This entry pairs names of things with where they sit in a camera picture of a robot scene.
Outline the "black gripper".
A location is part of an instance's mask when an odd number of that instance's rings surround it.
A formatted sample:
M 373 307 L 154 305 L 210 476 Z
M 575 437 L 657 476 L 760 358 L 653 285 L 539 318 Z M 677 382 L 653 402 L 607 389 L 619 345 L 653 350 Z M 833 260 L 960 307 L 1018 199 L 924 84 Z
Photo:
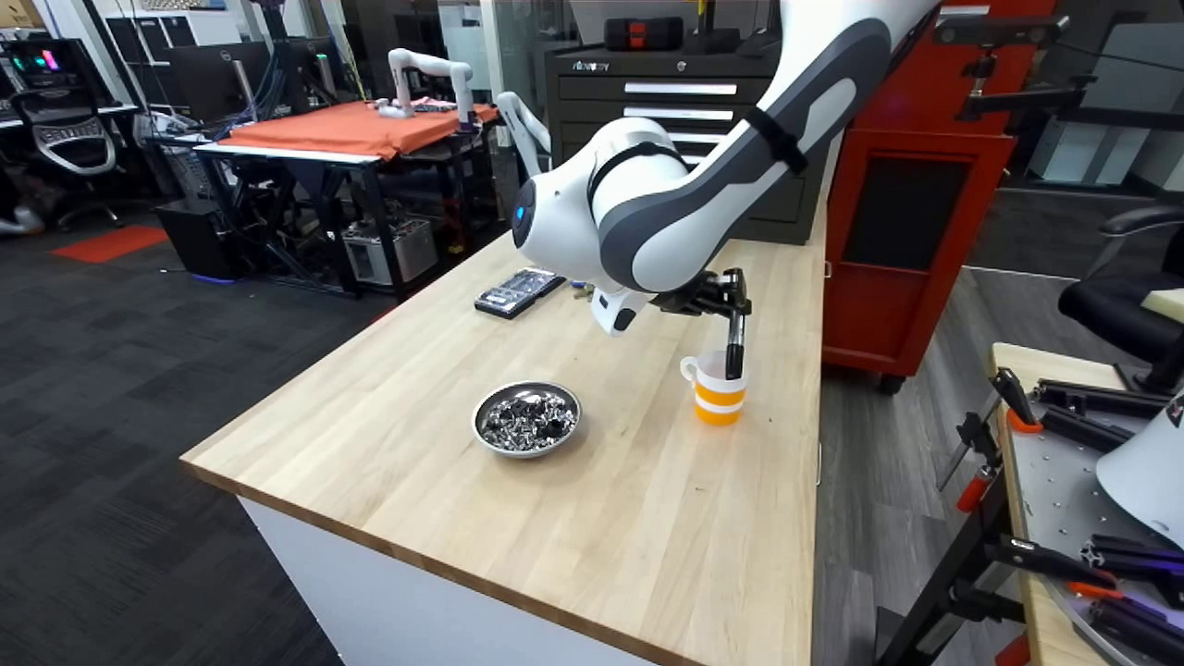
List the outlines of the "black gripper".
M 671 315 L 724 315 L 724 318 L 746 315 L 751 311 L 746 278 L 740 266 L 703 269 L 688 285 L 672 292 L 657 292 L 654 307 Z

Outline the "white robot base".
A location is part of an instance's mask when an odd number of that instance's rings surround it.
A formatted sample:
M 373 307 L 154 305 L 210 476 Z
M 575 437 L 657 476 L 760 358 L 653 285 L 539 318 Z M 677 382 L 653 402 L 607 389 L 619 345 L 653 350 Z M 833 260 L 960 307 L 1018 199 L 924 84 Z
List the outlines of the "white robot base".
M 1184 393 L 1094 464 L 1098 488 L 1141 527 L 1184 549 Z

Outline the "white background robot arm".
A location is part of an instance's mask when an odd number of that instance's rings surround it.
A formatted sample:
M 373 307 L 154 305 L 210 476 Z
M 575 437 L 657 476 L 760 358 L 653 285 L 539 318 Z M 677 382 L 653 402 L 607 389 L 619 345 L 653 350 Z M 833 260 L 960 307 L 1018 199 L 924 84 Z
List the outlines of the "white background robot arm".
M 470 88 L 470 62 L 413 53 L 413 49 L 390 49 L 386 57 L 390 73 L 392 73 L 392 95 L 378 100 L 373 110 L 386 118 L 413 118 L 423 110 L 456 110 L 460 121 L 474 121 L 474 88 Z M 429 78 L 429 83 L 449 83 L 452 100 L 429 100 L 429 95 L 410 95 L 410 78 Z

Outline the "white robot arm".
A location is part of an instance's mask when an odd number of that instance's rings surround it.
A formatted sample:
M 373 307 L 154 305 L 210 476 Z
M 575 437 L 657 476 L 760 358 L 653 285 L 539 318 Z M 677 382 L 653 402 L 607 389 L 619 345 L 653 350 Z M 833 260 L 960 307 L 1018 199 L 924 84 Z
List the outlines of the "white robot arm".
M 941 0 L 778 0 L 781 57 L 765 94 L 688 167 L 654 118 L 611 118 L 556 171 L 534 173 L 512 239 L 591 287 L 623 334 L 653 297 L 707 274 L 733 227 L 878 94 Z

